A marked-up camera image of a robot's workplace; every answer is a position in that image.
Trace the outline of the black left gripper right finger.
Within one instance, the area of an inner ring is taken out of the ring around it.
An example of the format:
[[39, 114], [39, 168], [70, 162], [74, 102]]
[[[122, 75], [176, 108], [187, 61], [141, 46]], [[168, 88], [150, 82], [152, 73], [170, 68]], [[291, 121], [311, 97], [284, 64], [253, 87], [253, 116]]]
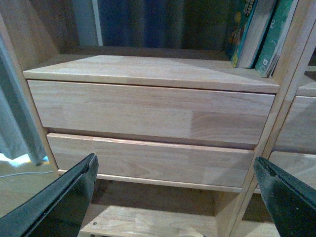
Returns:
[[281, 237], [316, 235], [316, 190], [263, 157], [254, 162], [263, 202]]

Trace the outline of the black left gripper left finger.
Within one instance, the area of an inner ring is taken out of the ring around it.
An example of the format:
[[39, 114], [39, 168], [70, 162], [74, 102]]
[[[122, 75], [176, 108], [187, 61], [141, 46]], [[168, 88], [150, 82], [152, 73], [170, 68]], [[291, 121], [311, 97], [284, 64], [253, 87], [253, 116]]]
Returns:
[[91, 202], [98, 158], [89, 154], [0, 219], [2, 237], [76, 237]]

